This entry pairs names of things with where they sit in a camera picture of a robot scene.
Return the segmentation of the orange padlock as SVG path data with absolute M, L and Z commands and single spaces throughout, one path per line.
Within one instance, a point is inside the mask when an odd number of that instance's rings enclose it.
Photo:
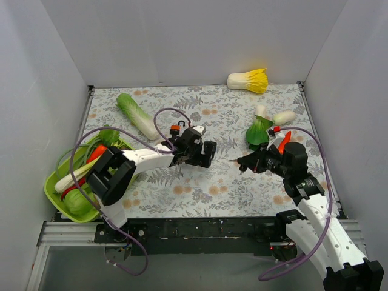
M 176 137 L 180 134 L 181 129 L 184 129 L 186 126 L 186 122 L 183 120 L 178 121 L 177 124 L 173 124 L 170 127 L 170 134 L 172 137 Z

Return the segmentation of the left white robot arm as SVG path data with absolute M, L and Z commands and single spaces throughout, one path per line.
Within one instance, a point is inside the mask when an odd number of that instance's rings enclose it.
M 217 143 L 203 141 L 206 128 L 188 126 L 180 134 L 156 146 L 138 150 L 109 147 L 92 166 L 85 181 L 97 196 L 102 217 L 110 224 L 108 235 L 121 243 L 128 238 L 129 228 L 125 214 L 124 194 L 132 178 L 142 172 L 186 163 L 209 168 L 216 153 Z

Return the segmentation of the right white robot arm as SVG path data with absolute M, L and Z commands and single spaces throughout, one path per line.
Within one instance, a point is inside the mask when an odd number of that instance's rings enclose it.
M 270 171 L 283 179 L 286 193 L 298 210 L 277 214 L 275 236 L 294 241 L 319 272 L 325 290 L 379 290 L 384 270 L 370 261 L 352 241 L 319 181 L 308 171 L 305 147 L 289 142 L 283 152 L 261 144 L 255 152 L 237 159 L 242 172 Z

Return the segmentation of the black padlock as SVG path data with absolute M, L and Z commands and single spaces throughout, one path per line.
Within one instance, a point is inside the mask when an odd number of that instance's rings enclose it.
M 204 154 L 209 157 L 211 160 L 214 158 L 216 153 L 217 143 L 213 141 L 204 142 Z

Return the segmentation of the black key bunch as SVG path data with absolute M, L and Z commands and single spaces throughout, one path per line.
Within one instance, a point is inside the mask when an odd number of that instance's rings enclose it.
M 243 164 L 240 164 L 237 159 L 231 159 L 229 162 L 232 162 L 238 168 L 241 175 L 247 170 L 247 167 Z

